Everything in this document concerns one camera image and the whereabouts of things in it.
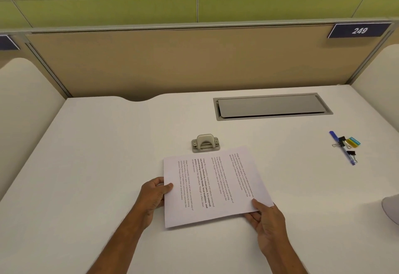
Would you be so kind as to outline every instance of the blue pen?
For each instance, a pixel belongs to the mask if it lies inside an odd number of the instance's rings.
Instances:
[[[332,136],[332,138],[339,144],[340,140],[338,139],[338,136],[335,134],[334,131],[330,131],[330,134]],[[349,156],[349,154],[346,152],[346,150],[344,149],[344,147],[339,146],[342,150],[342,152],[346,155],[346,158],[350,161],[350,163],[354,166],[355,161]]]

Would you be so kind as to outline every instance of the white side panel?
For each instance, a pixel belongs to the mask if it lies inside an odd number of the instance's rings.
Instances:
[[[0,200],[64,101],[30,61],[0,69]]]
[[[399,131],[399,44],[382,50],[352,86]]]

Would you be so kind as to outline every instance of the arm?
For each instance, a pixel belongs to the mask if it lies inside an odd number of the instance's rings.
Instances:
[[[154,210],[164,205],[164,194],[173,188],[172,184],[159,185],[163,182],[163,177],[157,177],[141,187],[136,203],[87,274],[127,273],[142,232],[150,225]]]
[[[246,213],[245,218],[258,233],[258,244],[273,274],[308,274],[292,248],[285,227],[285,218],[277,206],[267,207],[256,199],[259,212]]]

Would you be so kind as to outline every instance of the desk surface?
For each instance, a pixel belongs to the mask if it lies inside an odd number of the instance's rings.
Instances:
[[[213,98],[317,92],[333,115],[217,121]],[[353,136],[359,163],[329,131]],[[85,273],[162,159],[212,133],[248,145],[288,235],[312,273],[398,273],[399,226],[383,197],[399,193],[399,133],[350,86],[166,94],[143,102],[68,99],[0,202],[0,272]],[[241,216],[170,230],[163,209],[129,273],[270,273]]]

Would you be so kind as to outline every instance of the human hand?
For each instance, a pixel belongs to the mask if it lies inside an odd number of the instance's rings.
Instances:
[[[147,228],[154,215],[154,210],[164,205],[164,194],[173,189],[173,184],[161,185],[164,178],[157,177],[142,185],[136,203],[132,208],[132,212],[138,216],[142,216],[142,229]]]
[[[245,218],[258,233],[258,245],[264,255],[277,242],[289,242],[285,218],[276,205],[265,206],[256,199],[252,205],[258,212],[245,213]]]

